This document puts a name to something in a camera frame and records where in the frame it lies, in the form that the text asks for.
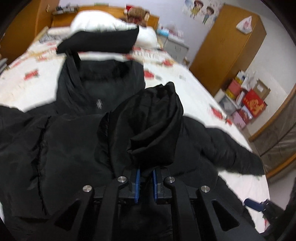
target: black puffer jacket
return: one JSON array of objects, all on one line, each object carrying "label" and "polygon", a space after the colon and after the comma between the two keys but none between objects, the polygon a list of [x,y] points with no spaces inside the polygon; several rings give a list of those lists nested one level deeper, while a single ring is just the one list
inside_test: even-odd
[{"label": "black puffer jacket", "polygon": [[0,202],[6,226],[25,240],[81,187],[106,185],[130,164],[142,169],[144,182],[140,203],[122,210],[122,240],[171,235],[169,208],[147,194],[145,177],[159,165],[186,185],[219,187],[219,195],[254,225],[216,167],[262,175],[260,159],[221,130],[182,115],[173,83],[141,90],[106,115],[31,115],[0,107]]},{"label": "black puffer jacket", "polygon": [[81,61],[78,53],[67,53],[58,80],[57,100],[29,113],[104,114],[144,88],[143,65],[137,61]]}]

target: white pillow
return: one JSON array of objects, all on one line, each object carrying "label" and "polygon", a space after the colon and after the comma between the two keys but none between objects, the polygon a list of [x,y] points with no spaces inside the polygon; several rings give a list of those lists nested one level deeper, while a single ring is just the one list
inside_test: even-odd
[{"label": "white pillow", "polygon": [[135,45],[145,48],[157,48],[157,37],[152,27],[139,26],[139,34]]},{"label": "white pillow", "polygon": [[55,35],[68,35],[70,33],[70,27],[56,27],[50,28],[47,31],[48,35],[55,36]]},{"label": "white pillow", "polygon": [[109,13],[99,10],[87,10],[79,12],[71,22],[70,36],[79,31],[124,31],[135,28],[137,28],[135,24],[126,23]]}]

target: teddy bear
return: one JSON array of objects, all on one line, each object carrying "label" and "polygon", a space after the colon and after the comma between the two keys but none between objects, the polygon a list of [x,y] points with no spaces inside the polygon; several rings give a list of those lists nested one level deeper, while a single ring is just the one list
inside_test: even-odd
[{"label": "teddy bear", "polygon": [[150,12],[148,10],[140,7],[126,6],[123,13],[125,16],[122,17],[121,20],[127,23],[134,23],[142,27],[147,26],[147,22],[150,17]]}]

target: wooden cabinet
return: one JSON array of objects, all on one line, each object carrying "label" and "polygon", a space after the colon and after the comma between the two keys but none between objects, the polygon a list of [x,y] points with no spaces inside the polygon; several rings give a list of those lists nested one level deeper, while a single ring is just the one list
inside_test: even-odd
[{"label": "wooden cabinet", "polygon": [[51,12],[58,3],[59,0],[32,0],[17,14],[0,42],[2,57],[8,58],[8,64],[26,51],[45,26],[50,27]]},{"label": "wooden cabinet", "polygon": [[157,35],[157,38],[162,41],[163,50],[167,51],[176,62],[183,64],[189,47],[184,43],[180,43],[163,35]]},{"label": "wooden cabinet", "polygon": [[[244,34],[236,29],[236,25],[249,16],[252,16],[253,31]],[[224,5],[190,71],[214,96],[228,79],[248,68],[265,36],[266,31],[257,14]]]}]

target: white bedsheet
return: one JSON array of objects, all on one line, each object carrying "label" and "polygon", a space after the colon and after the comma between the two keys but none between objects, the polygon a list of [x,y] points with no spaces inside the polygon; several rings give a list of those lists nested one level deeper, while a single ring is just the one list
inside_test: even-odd
[{"label": "white bedsheet", "polygon": [[[56,98],[57,80],[65,60],[65,55],[56,55],[59,41],[30,46],[28,51],[15,60],[9,70],[0,76],[0,104],[27,111],[33,107],[53,102]],[[135,48],[130,55],[113,53],[81,53],[82,60],[116,59],[125,61],[137,59],[144,64],[146,87],[175,84],[176,92],[184,108],[184,115],[202,122],[206,127],[218,127],[227,132],[234,140],[251,150],[243,135],[235,125],[225,124],[211,113],[211,106],[222,111],[218,103],[205,90],[192,73],[184,66],[175,63],[163,51]],[[25,74],[37,70],[38,75],[24,80]],[[252,176],[220,171],[219,175],[229,188],[244,201],[251,198],[262,202],[269,199],[265,176]],[[249,209],[258,232],[265,230],[262,213]]]}]

